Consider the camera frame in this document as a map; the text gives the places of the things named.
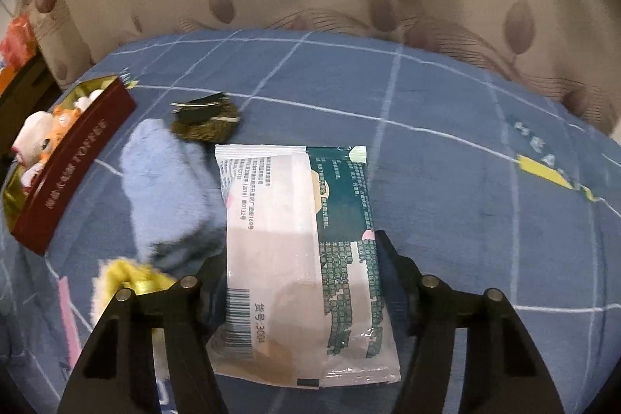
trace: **red plastic bag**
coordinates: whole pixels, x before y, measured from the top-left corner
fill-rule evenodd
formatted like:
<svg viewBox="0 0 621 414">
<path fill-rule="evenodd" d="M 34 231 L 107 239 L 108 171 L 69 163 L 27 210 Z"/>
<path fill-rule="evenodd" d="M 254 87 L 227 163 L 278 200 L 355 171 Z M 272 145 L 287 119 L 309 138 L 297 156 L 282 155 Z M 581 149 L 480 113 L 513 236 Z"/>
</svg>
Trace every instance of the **red plastic bag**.
<svg viewBox="0 0 621 414">
<path fill-rule="evenodd" d="M 0 43 L 0 54 L 7 64 L 18 71 L 36 53 L 36 39 L 27 15 L 14 18 Z"/>
</svg>

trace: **fuzzy blue sock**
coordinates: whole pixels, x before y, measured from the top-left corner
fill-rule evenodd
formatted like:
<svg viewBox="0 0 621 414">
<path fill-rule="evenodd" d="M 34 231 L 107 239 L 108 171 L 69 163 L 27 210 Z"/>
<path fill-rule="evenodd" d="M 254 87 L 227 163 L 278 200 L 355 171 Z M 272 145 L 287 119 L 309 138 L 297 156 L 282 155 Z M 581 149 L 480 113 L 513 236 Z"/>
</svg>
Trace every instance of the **fuzzy blue sock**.
<svg viewBox="0 0 621 414">
<path fill-rule="evenodd" d="M 221 252 L 226 209 L 201 145 L 180 141 L 162 120 L 144 120 L 120 165 L 139 262 L 179 279 Z"/>
</svg>

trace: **metal screw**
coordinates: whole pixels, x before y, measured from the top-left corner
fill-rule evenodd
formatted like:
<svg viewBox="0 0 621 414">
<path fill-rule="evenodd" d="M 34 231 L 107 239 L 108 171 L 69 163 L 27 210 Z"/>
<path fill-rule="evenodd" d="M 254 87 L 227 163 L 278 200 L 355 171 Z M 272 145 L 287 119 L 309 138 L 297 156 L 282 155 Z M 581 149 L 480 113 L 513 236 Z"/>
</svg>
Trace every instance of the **metal screw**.
<svg viewBox="0 0 621 414">
<path fill-rule="evenodd" d="M 490 288 L 487 290 L 487 298 L 493 300 L 494 302 L 500 302 L 504 295 L 502 295 L 501 290 L 498 288 Z"/>
<path fill-rule="evenodd" d="M 423 283 L 425 288 L 435 288 L 438 284 L 440 284 L 440 280 L 431 274 L 424 275 L 423 279 L 420 281 Z"/>
<path fill-rule="evenodd" d="M 182 277 L 181 281 L 179 281 L 181 287 L 186 289 L 194 288 L 196 286 L 196 283 L 198 283 L 198 279 L 195 278 L 193 275 L 187 275 L 186 277 Z"/>
<path fill-rule="evenodd" d="M 119 302 L 125 302 L 126 300 L 129 300 L 130 296 L 132 296 L 132 291 L 129 288 L 123 288 L 117 292 L 115 298 Z"/>
</svg>

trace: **brown wooden box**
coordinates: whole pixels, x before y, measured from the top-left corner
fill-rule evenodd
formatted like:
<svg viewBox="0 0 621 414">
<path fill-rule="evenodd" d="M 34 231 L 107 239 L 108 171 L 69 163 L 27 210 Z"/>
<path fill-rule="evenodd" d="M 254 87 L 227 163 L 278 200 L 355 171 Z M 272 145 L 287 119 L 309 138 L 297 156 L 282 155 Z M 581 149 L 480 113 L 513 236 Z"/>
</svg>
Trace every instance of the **brown wooden box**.
<svg viewBox="0 0 621 414">
<path fill-rule="evenodd" d="M 116 76 L 84 81 L 61 102 L 72 109 L 77 97 L 111 81 L 79 117 L 54 150 L 29 195 L 24 194 L 17 167 L 9 176 L 2 203 L 12 235 L 26 248 L 43 255 L 73 193 L 99 152 L 136 107 Z"/>
</svg>

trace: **plastic package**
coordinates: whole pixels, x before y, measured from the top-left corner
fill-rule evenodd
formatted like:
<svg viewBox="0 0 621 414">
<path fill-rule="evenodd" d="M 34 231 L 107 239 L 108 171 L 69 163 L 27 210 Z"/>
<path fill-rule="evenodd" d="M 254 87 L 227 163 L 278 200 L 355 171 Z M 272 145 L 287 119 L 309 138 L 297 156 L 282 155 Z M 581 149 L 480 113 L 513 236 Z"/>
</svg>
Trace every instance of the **plastic package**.
<svg viewBox="0 0 621 414">
<path fill-rule="evenodd" d="M 26 65 L 36 53 L 36 39 L 28 16 L 14 18 L 0 43 L 0 54 L 15 71 Z"/>
<path fill-rule="evenodd" d="M 227 206 L 219 374 L 278 386 L 401 379 L 378 273 L 364 147 L 216 147 Z"/>
</svg>

